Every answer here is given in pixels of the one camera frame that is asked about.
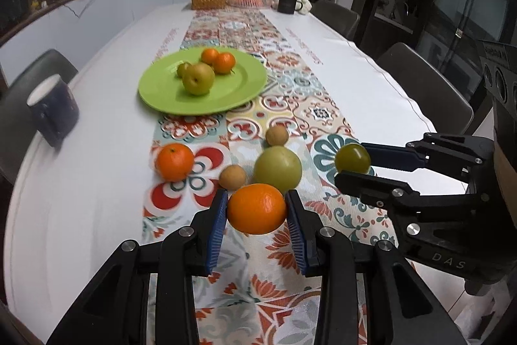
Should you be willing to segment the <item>small brown longan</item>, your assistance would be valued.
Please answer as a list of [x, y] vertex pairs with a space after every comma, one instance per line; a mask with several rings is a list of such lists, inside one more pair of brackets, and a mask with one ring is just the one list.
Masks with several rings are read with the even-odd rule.
[[289, 140], [289, 132], [283, 125], [274, 125], [266, 130], [266, 142], [270, 146], [283, 146]]

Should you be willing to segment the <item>patterned table runner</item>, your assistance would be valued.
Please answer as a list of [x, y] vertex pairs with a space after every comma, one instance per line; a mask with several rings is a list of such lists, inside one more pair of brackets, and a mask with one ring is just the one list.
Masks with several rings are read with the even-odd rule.
[[[206, 208], [218, 188], [268, 184], [294, 188], [305, 208], [351, 241], [393, 240], [386, 213], [339, 193], [335, 157], [355, 143], [350, 125], [313, 72], [313, 61], [291, 45], [260, 10], [198, 10], [181, 42], [184, 49], [235, 48], [264, 68], [266, 85], [241, 106], [213, 115], [162, 115], [152, 155], [171, 143], [194, 155], [190, 174], [159, 183], [144, 204], [143, 238], [164, 239]], [[227, 227], [219, 260], [193, 282], [203, 344], [310, 344], [315, 337], [320, 281], [295, 261], [286, 225], [266, 235]]]

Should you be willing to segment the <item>grey chair near left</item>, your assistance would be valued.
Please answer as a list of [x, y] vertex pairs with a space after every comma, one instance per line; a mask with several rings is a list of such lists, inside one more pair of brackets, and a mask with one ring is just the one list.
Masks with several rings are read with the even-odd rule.
[[26, 104], [29, 95], [46, 78], [59, 74], [64, 82], [78, 73], [60, 52], [50, 49], [35, 59], [9, 86], [1, 98], [1, 175], [15, 183], [26, 151], [36, 133], [32, 113]]

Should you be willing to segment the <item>grey chair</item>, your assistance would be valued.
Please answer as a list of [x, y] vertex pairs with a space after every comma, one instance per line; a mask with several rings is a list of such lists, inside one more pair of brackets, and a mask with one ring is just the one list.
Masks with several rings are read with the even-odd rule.
[[360, 20], [357, 12], [327, 0], [319, 0], [313, 4], [311, 14], [346, 39], [354, 39]]
[[419, 105], [438, 132], [464, 134], [474, 116], [472, 107], [420, 54], [399, 42], [380, 55], [377, 64]]
[[78, 73], [60, 52], [50, 49], [35, 59], [9, 86], [1, 98], [1, 175], [15, 183], [26, 151], [36, 133], [32, 113], [26, 104], [29, 95], [46, 78], [59, 74], [64, 82]]

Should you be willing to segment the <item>small green tomato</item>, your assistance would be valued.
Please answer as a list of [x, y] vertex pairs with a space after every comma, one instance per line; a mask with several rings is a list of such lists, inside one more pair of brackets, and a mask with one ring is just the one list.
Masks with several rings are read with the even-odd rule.
[[371, 167], [371, 158], [361, 144], [343, 146], [335, 156], [335, 166], [338, 172], [355, 172], [367, 174]]

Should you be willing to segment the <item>dark blue mug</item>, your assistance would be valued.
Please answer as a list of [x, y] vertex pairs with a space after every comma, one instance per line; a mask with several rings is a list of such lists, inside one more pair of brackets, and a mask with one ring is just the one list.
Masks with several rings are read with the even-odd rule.
[[58, 73], [40, 82], [29, 94], [26, 105], [36, 129], [55, 149], [62, 146], [80, 116], [71, 89]]

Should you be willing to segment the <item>small orange on plate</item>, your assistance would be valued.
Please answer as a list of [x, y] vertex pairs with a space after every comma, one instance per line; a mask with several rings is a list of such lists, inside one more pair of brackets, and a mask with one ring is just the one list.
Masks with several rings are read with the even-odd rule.
[[217, 49], [214, 49], [212, 47], [205, 48], [202, 51], [201, 54], [201, 61], [209, 66], [212, 65], [212, 63], [216, 60], [217, 56], [219, 55], [219, 52]]

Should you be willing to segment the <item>large green apple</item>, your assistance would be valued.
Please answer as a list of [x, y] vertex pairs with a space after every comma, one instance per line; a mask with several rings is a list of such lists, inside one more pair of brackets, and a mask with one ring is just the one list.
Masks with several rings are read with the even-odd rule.
[[284, 146], [270, 146], [257, 158], [252, 179], [254, 183], [268, 184], [285, 193], [298, 187], [301, 177], [298, 156]]

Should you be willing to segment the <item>green pear fruit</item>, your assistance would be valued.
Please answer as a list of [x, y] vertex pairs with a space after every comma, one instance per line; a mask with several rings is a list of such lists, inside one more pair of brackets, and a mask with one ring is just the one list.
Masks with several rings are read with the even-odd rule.
[[191, 65], [182, 77], [183, 87], [187, 92], [195, 96], [208, 94], [214, 81], [214, 70], [204, 63]]

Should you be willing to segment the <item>grey chair near right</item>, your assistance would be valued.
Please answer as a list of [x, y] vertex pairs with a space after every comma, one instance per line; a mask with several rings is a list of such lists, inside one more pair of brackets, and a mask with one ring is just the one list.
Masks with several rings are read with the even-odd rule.
[[420, 54], [399, 42], [380, 55], [377, 64], [419, 105], [438, 132], [464, 134], [474, 116], [472, 107]]

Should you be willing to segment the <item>grey chair far right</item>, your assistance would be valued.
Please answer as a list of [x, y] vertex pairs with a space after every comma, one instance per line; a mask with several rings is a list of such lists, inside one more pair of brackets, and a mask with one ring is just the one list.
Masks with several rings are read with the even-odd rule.
[[357, 12], [327, 0], [319, 0], [313, 4], [311, 14], [346, 39], [354, 39], [360, 20]]

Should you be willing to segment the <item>black mug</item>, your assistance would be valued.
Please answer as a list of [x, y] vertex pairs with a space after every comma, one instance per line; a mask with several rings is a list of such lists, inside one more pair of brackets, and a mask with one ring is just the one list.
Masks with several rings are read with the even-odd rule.
[[279, 0], [277, 11], [283, 14], [293, 15], [303, 8], [301, 0]]

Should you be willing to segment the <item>large orange mandarin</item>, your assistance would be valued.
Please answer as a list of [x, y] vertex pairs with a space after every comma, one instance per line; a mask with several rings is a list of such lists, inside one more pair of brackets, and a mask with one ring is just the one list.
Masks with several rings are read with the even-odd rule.
[[217, 74], [228, 74], [236, 66], [236, 59], [230, 52], [220, 52], [213, 60], [212, 67]]

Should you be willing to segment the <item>green round plate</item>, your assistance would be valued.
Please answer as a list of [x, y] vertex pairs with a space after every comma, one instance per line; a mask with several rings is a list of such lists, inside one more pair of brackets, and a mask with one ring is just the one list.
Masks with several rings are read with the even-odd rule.
[[254, 99], [266, 85], [266, 67], [226, 46], [190, 47], [158, 59], [138, 82], [150, 108], [172, 115], [209, 115]]

